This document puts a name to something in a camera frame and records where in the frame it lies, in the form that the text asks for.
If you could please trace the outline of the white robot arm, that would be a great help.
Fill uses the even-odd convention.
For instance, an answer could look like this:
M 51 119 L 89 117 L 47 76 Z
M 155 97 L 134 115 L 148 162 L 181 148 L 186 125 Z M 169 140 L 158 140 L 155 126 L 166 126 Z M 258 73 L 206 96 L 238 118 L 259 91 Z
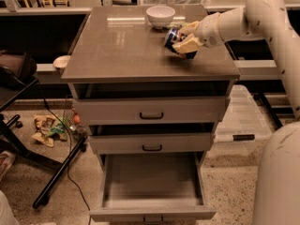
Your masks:
M 247 0 L 242 7 L 189 23 L 179 33 L 183 37 L 172 45 L 179 54 L 231 40 L 265 40 L 294 116 L 300 117 L 300 37 L 284 0 Z M 300 225 L 299 121 L 274 132 L 262 151 L 252 225 Z

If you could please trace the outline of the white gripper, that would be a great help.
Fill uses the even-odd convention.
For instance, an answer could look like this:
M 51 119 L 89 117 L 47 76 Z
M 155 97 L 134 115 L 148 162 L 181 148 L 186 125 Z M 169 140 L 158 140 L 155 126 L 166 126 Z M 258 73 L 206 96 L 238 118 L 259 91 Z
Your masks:
M 219 31 L 220 14 L 214 13 L 206 16 L 200 22 L 195 21 L 184 25 L 179 32 L 188 35 L 182 41 L 174 43 L 172 47 L 177 53 L 193 53 L 202 45 L 216 47 L 224 43 Z

